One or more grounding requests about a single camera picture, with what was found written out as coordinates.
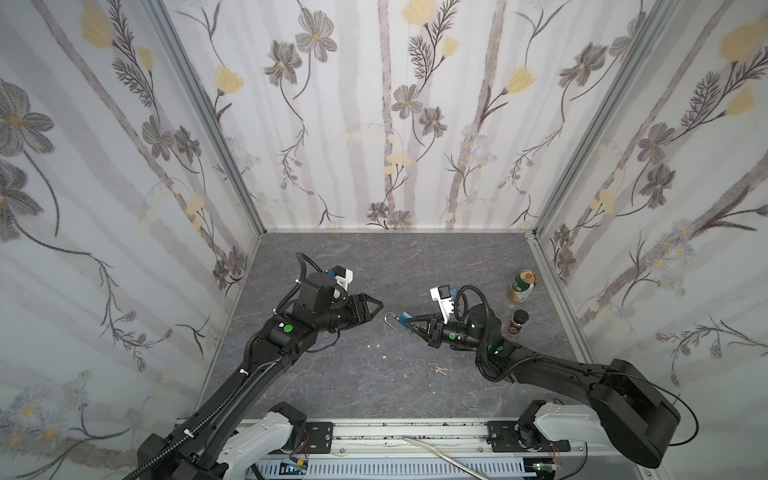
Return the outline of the blue padlock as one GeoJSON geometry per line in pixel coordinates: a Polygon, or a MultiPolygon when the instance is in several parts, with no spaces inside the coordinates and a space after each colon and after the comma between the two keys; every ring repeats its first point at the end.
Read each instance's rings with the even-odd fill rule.
{"type": "Polygon", "coordinates": [[[384,315],[384,322],[391,329],[393,329],[396,324],[399,324],[405,328],[411,328],[412,319],[413,319],[413,316],[408,314],[407,312],[403,312],[400,315],[396,315],[393,312],[387,312],[384,315]]]}

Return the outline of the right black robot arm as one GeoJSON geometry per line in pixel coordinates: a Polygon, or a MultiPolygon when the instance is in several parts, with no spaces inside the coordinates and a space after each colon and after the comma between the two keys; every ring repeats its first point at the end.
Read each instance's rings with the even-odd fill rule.
{"type": "Polygon", "coordinates": [[[611,445],[628,460],[657,468],[680,423],[678,410],[631,363],[589,364],[536,352],[505,338],[501,321],[482,304],[461,320],[404,313],[399,322],[431,347],[474,353],[490,382],[533,385],[573,400],[571,406],[533,401],[514,428],[523,449],[561,441],[611,445]]]}

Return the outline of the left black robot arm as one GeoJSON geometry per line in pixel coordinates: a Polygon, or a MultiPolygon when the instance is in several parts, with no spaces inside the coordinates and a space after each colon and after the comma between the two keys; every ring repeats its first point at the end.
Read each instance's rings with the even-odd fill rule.
{"type": "Polygon", "coordinates": [[[166,436],[137,451],[130,479],[238,479],[265,455],[301,440],[306,417],[278,404],[255,426],[240,424],[250,406],[305,353],[322,332],[339,334],[370,322],[381,301],[350,294],[332,271],[302,275],[273,316],[247,340],[240,365],[216,392],[166,436]]]}

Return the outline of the small dark spice bottle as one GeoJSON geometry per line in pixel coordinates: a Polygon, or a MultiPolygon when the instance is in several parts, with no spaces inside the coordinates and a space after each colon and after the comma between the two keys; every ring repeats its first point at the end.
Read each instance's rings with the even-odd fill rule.
{"type": "Polygon", "coordinates": [[[512,319],[507,327],[507,333],[510,336],[517,336],[525,327],[530,319],[529,313],[523,309],[514,311],[512,319]]]}

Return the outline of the green beer can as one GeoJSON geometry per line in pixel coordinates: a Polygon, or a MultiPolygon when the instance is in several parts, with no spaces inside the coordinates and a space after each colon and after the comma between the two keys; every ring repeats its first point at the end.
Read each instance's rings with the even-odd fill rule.
{"type": "Polygon", "coordinates": [[[527,300],[535,289],[537,276],[531,270],[522,270],[512,281],[508,291],[509,298],[516,303],[527,300]]]}

